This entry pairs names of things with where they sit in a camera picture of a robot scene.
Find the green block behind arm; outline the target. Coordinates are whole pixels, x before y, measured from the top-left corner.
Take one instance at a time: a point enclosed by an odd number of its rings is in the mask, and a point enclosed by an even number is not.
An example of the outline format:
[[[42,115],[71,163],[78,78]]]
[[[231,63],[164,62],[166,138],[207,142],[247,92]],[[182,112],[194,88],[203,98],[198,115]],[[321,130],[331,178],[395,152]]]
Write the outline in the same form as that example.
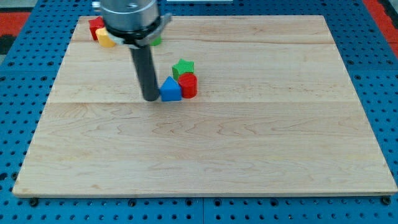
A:
[[[159,36],[150,45],[151,46],[156,46],[156,45],[160,45],[161,43],[162,43],[162,37]]]

